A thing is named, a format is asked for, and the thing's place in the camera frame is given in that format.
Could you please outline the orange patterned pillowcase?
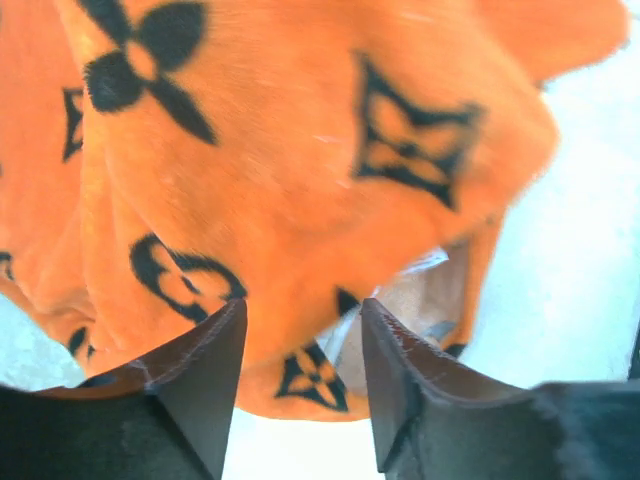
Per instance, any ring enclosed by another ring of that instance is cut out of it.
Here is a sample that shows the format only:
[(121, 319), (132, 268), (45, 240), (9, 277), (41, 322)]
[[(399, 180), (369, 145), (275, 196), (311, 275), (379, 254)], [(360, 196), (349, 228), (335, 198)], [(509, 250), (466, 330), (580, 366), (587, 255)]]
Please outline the orange patterned pillowcase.
[(504, 215), (558, 141), (542, 86), (620, 1), (5, 1), (1, 292), (85, 374), (248, 305), (236, 404), (369, 414), (375, 293), (469, 341)]

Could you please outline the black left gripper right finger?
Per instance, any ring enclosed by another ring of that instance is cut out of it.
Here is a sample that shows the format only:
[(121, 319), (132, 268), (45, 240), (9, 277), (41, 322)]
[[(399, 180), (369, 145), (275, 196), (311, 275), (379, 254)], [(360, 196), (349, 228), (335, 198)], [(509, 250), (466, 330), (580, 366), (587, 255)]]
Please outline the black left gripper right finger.
[(520, 389), (432, 347), (378, 301), (361, 336), (378, 470), (388, 479), (635, 479), (639, 384)]

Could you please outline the white pillow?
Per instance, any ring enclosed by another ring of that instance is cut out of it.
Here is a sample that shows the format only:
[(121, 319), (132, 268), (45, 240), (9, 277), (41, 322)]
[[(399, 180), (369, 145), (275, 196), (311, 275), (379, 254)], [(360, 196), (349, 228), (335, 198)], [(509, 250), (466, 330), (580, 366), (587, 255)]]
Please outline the white pillow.
[[(461, 318), (467, 269), (466, 243), (438, 248), (377, 288), (373, 297), (406, 328), (439, 346)], [(316, 341), (346, 387), (366, 394), (360, 308), (342, 314)]]

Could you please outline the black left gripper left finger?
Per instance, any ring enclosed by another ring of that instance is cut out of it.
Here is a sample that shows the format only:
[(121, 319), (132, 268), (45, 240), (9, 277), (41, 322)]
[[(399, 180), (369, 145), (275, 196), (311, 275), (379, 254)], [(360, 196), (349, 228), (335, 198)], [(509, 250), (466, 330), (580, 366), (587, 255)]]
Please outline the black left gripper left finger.
[(75, 388), (2, 387), (2, 478), (221, 478), (246, 329), (233, 300)]

